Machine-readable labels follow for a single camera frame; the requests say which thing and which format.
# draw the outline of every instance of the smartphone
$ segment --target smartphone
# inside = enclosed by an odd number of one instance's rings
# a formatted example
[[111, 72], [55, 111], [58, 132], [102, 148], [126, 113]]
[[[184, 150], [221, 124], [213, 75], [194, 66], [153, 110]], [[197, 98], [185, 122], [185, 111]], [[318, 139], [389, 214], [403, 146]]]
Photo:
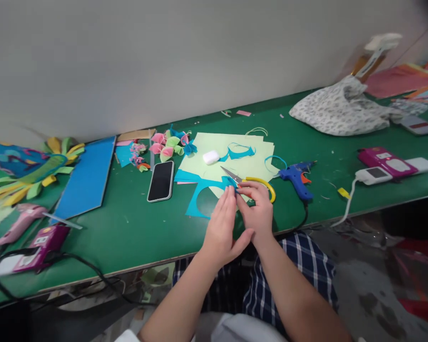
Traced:
[[164, 163], [155, 164], [152, 172], [151, 185], [147, 193], [148, 202], [158, 202], [167, 200], [173, 192], [173, 175], [175, 171], [175, 163], [166, 161]]
[[428, 121], [420, 119], [418, 116], [410, 115], [401, 120], [401, 124], [408, 131], [416, 135], [428, 134]]

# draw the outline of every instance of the blue glue gun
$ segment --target blue glue gun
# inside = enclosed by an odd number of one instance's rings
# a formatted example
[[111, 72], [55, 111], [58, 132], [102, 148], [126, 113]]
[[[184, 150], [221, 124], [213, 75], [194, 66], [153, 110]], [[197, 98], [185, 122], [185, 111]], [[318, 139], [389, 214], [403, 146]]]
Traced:
[[305, 161], [291, 165], [287, 169], [279, 171], [279, 176], [283, 180], [292, 182], [298, 197], [303, 202], [307, 202], [314, 197], [314, 195], [311, 194], [304, 186], [305, 183], [310, 183], [311, 181], [304, 177], [303, 172], [308, 172], [315, 163], [316, 161]]

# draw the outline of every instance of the hand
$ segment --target hand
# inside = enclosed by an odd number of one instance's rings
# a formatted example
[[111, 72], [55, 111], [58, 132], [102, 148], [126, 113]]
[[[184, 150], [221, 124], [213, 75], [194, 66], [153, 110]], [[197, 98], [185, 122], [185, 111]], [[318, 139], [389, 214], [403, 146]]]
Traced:
[[272, 237], [272, 204], [268, 189], [262, 184], [254, 181], [240, 183], [238, 193], [246, 195], [255, 201], [254, 207], [249, 207], [244, 199], [236, 194], [239, 211], [243, 215], [244, 226], [253, 229], [255, 234], [252, 243], [263, 238]]
[[234, 217], [236, 213], [236, 199], [234, 187], [225, 188], [209, 221], [203, 247], [200, 255], [204, 255], [208, 262], [213, 262], [219, 269], [238, 257], [251, 242], [253, 230], [246, 229], [239, 239], [233, 240]]

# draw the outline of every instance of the pink glue gun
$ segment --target pink glue gun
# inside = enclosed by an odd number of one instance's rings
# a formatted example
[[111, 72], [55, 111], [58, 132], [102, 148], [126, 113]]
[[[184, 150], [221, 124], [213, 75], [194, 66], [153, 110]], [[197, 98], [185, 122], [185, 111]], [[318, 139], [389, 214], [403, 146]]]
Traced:
[[16, 210], [20, 211], [21, 215], [19, 216], [18, 220], [14, 222], [11, 228], [6, 232], [6, 234], [0, 238], [0, 245], [15, 242], [18, 238], [20, 238], [20, 236], [26, 231], [26, 229], [32, 224], [34, 220], [40, 219], [43, 216], [47, 216], [51, 219], [55, 219], [59, 222], [65, 223], [67, 226], [70, 226], [72, 228], [82, 229], [80, 225], [49, 214], [48, 210], [45, 207], [41, 207], [36, 204], [18, 204], [16, 206]]

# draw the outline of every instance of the finger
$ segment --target finger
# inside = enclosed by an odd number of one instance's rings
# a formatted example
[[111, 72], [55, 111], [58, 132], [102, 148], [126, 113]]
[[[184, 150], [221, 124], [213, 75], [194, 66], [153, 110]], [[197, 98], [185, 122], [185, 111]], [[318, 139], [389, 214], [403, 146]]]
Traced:
[[230, 187], [228, 198], [226, 199], [224, 204], [224, 212], [226, 227], [231, 228], [231, 230], [233, 231], [234, 217], [236, 213], [236, 198], [234, 197], [233, 187]]
[[211, 219], [215, 218], [219, 212], [222, 211], [222, 207], [224, 206], [225, 199], [227, 198], [227, 188], [225, 189], [222, 196], [217, 201], [217, 204], [215, 205], [213, 214], [211, 215]]
[[268, 200], [268, 197], [263, 197], [263, 194], [256, 188], [241, 188], [238, 189], [238, 193], [252, 198], [257, 205], [263, 204], [265, 200]]
[[246, 249], [247, 245], [251, 242], [252, 235], [254, 233], [254, 230], [249, 228], [241, 234], [232, 247], [231, 254], [233, 258], [238, 257]]
[[239, 211], [243, 216], [250, 211], [249, 206], [247, 205], [246, 201], [244, 200], [244, 198], [241, 197], [240, 194], [236, 194], [236, 204], [238, 205]]
[[247, 181], [240, 183], [240, 185], [246, 188], [256, 188], [262, 195], [269, 197], [268, 188], [264, 184], [255, 181]]

